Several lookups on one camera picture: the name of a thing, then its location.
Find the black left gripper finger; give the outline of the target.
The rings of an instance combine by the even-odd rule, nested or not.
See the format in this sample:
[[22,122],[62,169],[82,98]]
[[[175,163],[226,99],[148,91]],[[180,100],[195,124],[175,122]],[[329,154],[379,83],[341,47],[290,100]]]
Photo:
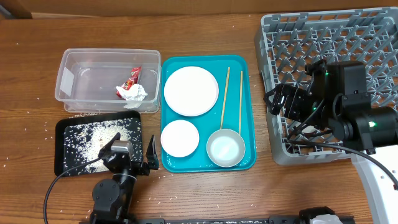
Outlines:
[[115,141],[120,140],[121,134],[116,133],[116,135],[105,145],[103,146],[98,153],[98,157],[101,159],[107,151],[111,150],[111,146]]
[[149,169],[158,170],[159,169],[159,159],[157,157],[156,149],[155,149],[155,136],[152,135],[150,139],[150,143],[146,152],[147,164]]

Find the white tissue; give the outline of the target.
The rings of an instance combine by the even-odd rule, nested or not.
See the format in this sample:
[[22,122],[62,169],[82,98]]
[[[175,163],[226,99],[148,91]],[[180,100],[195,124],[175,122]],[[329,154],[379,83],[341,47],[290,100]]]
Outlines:
[[134,84],[128,90],[124,90],[123,98],[125,100],[142,101],[147,96],[144,87],[140,84]]

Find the large pink plate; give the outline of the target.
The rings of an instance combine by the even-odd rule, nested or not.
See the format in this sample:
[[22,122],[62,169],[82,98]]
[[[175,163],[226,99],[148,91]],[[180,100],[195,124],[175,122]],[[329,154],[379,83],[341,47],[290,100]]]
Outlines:
[[199,116],[217,102],[218,82],[208,70],[187,66],[174,71],[164,85],[164,98],[174,112],[182,116]]

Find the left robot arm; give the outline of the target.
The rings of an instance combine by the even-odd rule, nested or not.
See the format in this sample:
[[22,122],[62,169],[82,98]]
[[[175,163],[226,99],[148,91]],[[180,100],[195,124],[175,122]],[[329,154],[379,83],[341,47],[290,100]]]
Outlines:
[[112,178],[99,181],[92,193],[94,207],[90,224],[96,223],[138,223],[129,213],[132,193],[138,175],[149,175],[150,165],[143,160],[133,161],[132,144],[120,140],[117,133],[99,151],[98,158],[113,173]]

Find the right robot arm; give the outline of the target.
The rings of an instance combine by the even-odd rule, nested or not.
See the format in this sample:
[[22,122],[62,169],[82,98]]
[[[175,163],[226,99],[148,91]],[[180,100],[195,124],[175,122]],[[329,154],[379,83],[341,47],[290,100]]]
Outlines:
[[359,61],[307,64],[307,89],[280,83],[267,89],[268,112],[300,122],[287,136],[294,146],[348,152],[363,183],[375,223],[397,223],[397,112],[373,108]]

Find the red snack wrapper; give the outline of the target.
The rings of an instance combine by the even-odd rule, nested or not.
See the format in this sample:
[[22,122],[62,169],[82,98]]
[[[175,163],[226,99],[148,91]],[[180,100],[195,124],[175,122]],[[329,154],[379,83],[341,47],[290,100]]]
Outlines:
[[121,86],[117,86],[116,90],[116,95],[121,98],[121,90],[118,90],[118,88],[121,88],[122,90],[129,90],[133,85],[138,83],[139,76],[141,74],[141,69],[142,67],[135,67],[131,70],[130,77],[127,79],[126,82],[124,82]]

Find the white paper cup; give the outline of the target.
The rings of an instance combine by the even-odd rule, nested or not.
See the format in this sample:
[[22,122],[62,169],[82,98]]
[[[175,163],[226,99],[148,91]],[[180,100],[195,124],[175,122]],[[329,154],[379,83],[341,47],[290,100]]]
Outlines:
[[308,138],[317,136],[319,134],[319,130],[314,126],[306,126],[301,130],[301,135],[306,136]]

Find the grey bowl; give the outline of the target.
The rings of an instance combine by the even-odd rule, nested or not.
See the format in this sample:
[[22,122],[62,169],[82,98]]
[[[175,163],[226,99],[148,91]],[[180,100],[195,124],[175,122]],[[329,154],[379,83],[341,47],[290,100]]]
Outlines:
[[239,164],[246,152],[246,145],[239,133],[232,129],[219,129],[207,140],[206,152],[217,166],[229,168]]

